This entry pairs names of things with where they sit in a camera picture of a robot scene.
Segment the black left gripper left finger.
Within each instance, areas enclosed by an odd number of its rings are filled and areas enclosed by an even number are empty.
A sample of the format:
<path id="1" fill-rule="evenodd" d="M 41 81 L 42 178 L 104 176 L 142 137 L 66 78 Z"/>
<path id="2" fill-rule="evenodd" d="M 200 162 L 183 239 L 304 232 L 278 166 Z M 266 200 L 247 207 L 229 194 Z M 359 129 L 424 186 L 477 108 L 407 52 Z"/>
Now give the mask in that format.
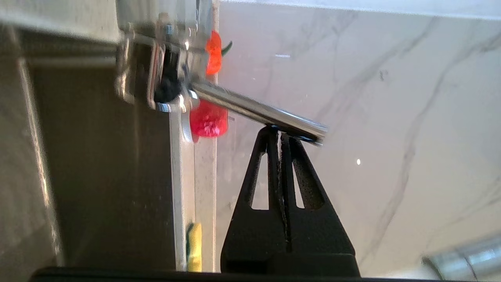
<path id="1" fill-rule="evenodd" d="M 268 209 L 252 207 L 262 157 L 268 164 Z M 268 272 L 268 262 L 286 251 L 286 223 L 280 186 L 278 131 L 262 128 L 249 159 L 243 184 L 221 251 L 221 272 Z"/>

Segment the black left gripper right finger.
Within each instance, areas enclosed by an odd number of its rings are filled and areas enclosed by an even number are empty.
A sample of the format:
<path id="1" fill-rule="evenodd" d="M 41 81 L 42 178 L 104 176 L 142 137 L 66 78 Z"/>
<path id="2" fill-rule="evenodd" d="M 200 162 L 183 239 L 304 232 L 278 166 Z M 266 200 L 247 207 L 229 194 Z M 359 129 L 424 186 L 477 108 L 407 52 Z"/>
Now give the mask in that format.
<path id="1" fill-rule="evenodd" d="M 359 276 L 355 250 L 302 143 L 280 140 L 281 213 L 286 249 L 267 262 L 283 276 Z"/>

